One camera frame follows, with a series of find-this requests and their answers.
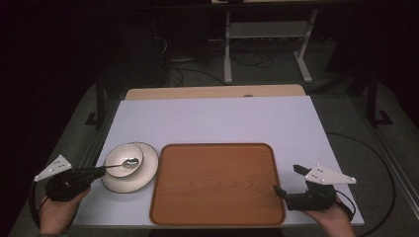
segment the wooden tray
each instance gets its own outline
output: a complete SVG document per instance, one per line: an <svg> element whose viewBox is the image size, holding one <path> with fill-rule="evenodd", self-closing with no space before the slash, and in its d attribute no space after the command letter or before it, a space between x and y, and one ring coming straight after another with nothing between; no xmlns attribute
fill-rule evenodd
<svg viewBox="0 0 419 237"><path fill-rule="evenodd" d="M169 144L162 149L150 208L159 225L279 226L278 173L263 143Z"/></svg>

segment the metal spoon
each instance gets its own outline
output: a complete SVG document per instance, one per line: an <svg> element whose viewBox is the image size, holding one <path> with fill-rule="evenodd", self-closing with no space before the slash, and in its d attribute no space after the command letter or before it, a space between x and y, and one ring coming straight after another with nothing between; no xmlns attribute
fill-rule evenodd
<svg viewBox="0 0 419 237"><path fill-rule="evenodd" d="M115 165L115 166L104 166L105 168L114 168L114 167L123 167L126 169L134 169L138 166L139 161L137 158L128 158L124 160L124 162L121 165Z"/></svg>

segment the human hand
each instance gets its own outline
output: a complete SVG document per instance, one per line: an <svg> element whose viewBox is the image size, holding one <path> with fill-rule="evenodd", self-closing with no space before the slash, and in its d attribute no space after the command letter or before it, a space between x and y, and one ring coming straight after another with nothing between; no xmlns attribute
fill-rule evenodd
<svg viewBox="0 0 419 237"><path fill-rule="evenodd" d="M329 237L356 236L348 214L336 203L326 210L308 210L303 213L313 218Z"/></svg>
<svg viewBox="0 0 419 237"><path fill-rule="evenodd" d="M89 194L90 188L70 201L52 201L47 197L40 210L40 234L64 234L80 201Z"/></svg>

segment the black object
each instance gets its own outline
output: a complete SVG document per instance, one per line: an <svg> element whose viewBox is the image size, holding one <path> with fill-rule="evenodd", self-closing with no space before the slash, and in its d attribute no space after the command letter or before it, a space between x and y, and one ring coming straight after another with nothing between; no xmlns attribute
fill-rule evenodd
<svg viewBox="0 0 419 237"><path fill-rule="evenodd" d="M294 165L293 170L303 176L310 172L299 165ZM333 185L319 185L310 181L305 181L307 191L304 194L288 195L287 192L278 186L274 186L275 194L286 201L288 210L315 210L321 211L330 208L334 203L344 209L350 220L354 218L354 213L343 202L336 200L336 191Z"/></svg>
<svg viewBox="0 0 419 237"><path fill-rule="evenodd" d="M105 174L105 167L64 171L48 181L45 193L53 201L69 201L89 189L93 181Z"/></svg>

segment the table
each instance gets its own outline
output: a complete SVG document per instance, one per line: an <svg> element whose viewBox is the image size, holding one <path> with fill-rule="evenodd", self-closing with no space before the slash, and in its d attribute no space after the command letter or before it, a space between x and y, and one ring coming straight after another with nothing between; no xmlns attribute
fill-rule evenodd
<svg viewBox="0 0 419 237"><path fill-rule="evenodd" d="M306 189L294 164L311 168L320 163L341 171L310 98L297 85L131 90L120 104L97 165L113 148L133 141L152 145L158 154L170 143L267 143L274 150L282 188L289 194ZM149 219L154 183L131 194L115 194L101 181L94 182L73 224L164 228ZM335 188L353 199L347 185ZM286 211L282 226L313 223L299 211ZM357 211L353 224L363 223Z"/></svg>

